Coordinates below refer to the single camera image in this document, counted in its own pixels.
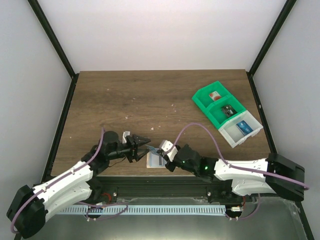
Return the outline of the beige leather card holder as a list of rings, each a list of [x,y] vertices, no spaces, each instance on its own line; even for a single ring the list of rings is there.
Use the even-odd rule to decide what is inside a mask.
[[[164,168],[166,163],[163,157],[151,151],[146,155],[146,167],[149,169]]]

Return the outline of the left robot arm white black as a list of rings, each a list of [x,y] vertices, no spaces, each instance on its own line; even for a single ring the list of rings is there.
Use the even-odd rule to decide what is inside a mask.
[[[124,131],[122,139],[115,131],[101,131],[100,140],[74,166],[49,181],[20,187],[7,210],[10,230],[24,239],[35,235],[61,210],[101,194],[96,176],[105,171],[111,160],[139,161],[148,153],[140,149],[151,140]]]

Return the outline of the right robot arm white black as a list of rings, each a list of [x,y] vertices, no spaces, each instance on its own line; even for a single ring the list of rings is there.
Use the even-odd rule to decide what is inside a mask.
[[[188,144],[183,147],[164,141],[156,151],[173,172],[180,168],[205,182],[230,181],[231,191],[238,196],[276,194],[290,201],[303,201],[305,169],[278,153],[250,161],[227,161],[201,156]]]

